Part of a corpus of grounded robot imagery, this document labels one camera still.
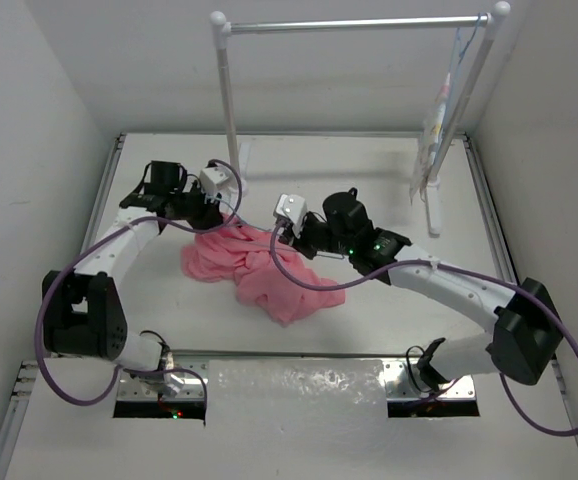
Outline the pink t shirt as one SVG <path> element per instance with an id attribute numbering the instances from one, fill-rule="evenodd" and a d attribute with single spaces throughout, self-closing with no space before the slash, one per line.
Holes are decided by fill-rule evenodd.
<path id="1" fill-rule="evenodd" d="M 239 303 L 264 310 L 282 325 L 345 303 L 342 290 L 304 289 L 283 276 L 271 258 L 270 237 L 235 219 L 225 228 L 195 235 L 181 249 L 181 270 L 204 283 L 233 282 Z"/>

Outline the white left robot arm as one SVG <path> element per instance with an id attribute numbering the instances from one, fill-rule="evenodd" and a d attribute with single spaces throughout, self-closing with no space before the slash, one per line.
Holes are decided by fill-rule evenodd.
<path id="1" fill-rule="evenodd" d="M 197 175 L 179 163 L 148 163 L 103 238 L 65 272 L 45 276 L 40 351 L 99 358 L 129 370 L 157 370 L 164 345 L 130 331 L 119 287 L 140 253 L 167 226 L 182 224 L 193 233 L 222 226 L 217 198 L 233 178 L 215 161 Z"/>

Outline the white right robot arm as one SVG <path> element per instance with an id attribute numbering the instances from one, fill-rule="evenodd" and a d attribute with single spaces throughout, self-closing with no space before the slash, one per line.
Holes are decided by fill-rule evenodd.
<path id="1" fill-rule="evenodd" d="M 288 223 L 282 243 L 309 259 L 343 255 L 360 275 L 424 295 L 481 328 L 469 338 L 433 340 L 412 368 L 413 385 L 436 391 L 462 376 L 486 373 L 538 383 L 563 338 L 550 320 L 556 309 L 542 283 L 527 278 L 519 286 L 498 285 L 458 272 L 407 237 L 375 226 L 356 189 L 328 196 L 323 212 L 319 218 L 304 198 L 282 195 L 274 211 Z"/>

